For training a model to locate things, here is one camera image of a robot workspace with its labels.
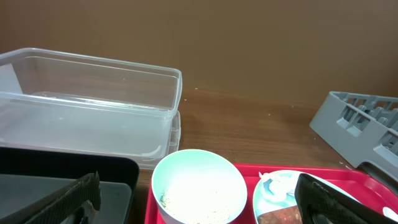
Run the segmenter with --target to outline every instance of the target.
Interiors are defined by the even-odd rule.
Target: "clear plastic container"
[[[0,55],[0,144],[134,159],[178,149],[181,72],[42,49]]]

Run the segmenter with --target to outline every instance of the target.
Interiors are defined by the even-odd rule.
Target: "brown table surface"
[[[205,149],[232,163],[347,169],[348,163],[309,126],[319,106],[187,89],[179,106],[179,149]],[[130,223],[144,223],[151,176],[151,170],[140,171]]]

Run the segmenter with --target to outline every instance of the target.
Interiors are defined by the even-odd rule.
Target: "black plastic container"
[[[101,210],[94,224],[127,223],[139,175],[126,158],[0,147],[0,222],[88,174],[99,173]]]

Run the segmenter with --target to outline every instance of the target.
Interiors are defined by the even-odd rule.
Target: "white bowl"
[[[164,209],[160,200],[165,190],[171,185],[184,186],[195,194],[198,189],[211,189],[228,193],[229,218],[233,221],[243,211],[248,197],[246,183],[229,161],[212,152],[186,149],[163,158],[152,175],[152,191],[160,214],[167,224],[183,223]]]

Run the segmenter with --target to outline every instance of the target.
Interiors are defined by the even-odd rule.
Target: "red tray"
[[[289,169],[306,172],[328,180],[339,186],[359,200],[363,205],[382,214],[383,207],[389,207],[398,213],[398,197],[387,187],[372,177],[362,172],[346,169],[324,169],[314,167],[291,167],[291,166],[264,166],[252,164],[235,164],[242,173],[248,187],[248,201],[240,216],[233,223],[256,223],[252,208],[253,192],[259,182],[259,172],[273,172],[276,170]],[[149,187],[145,224],[165,224],[157,209],[156,200]]]

